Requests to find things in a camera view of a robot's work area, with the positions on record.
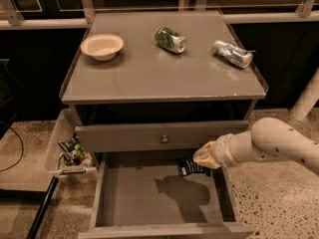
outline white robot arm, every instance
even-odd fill
[[[249,131],[210,141],[193,156],[197,164],[213,169],[280,159],[294,160],[319,175],[318,142],[273,118],[258,120]]]

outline can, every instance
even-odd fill
[[[182,53],[186,48],[186,37],[168,27],[157,29],[156,40],[161,47],[176,54]]]
[[[213,43],[211,52],[215,55],[226,58],[230,63],[239,68],[248,67],[253,57],[250,52],[231,43],[220,40]]]

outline speckled floor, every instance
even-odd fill
[[[303,121],[288,110],[254,111],[250,122],[272,117],[288,122],[313,140],[319,140],[319,110]],[[0,172],[0,188],[46,190],[51,177],[44,170],[45,151],[54,121],[16,122],[13,128],[24,142],[19,164]],[[19,159],[19,139],[8,131],[0,140],[0,170]],[[243,224],[254,227],[248,239],[319,239],[319,176],[293,161],[245,163],[228,168],[232,193]],[[87,231],[96,179],[60,180],[37,238],[77,238]],[[0,200],[0,238],[25,238],[39,202]]]

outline wire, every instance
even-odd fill
[[[15,129],[13,129],[11,126],[10,126],[9,128],[10,128],[10,129],[18,136],[18,138],[20,139],[20,142],[21,142],[21,155],[20,155],[18,161],[16,161],[14,164],[8,166],[7,168],[1,169],[0,172],[9,170],[9,169],[12,168],[13,166],[17,165],[17,164],[21,161],[21,159],[22,159],[22,157],[23,157],[23,153],[24,153],[24,145],[23,145],[23,140],[22,140],[21,136],[20,136],[19,133],[18,133]]]

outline white bowl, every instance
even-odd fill
[[[81,44],[81,51],[98,61],[106,61],[112,59],[123,44],[123,39],[119,36],[101,34],[84,40]]]

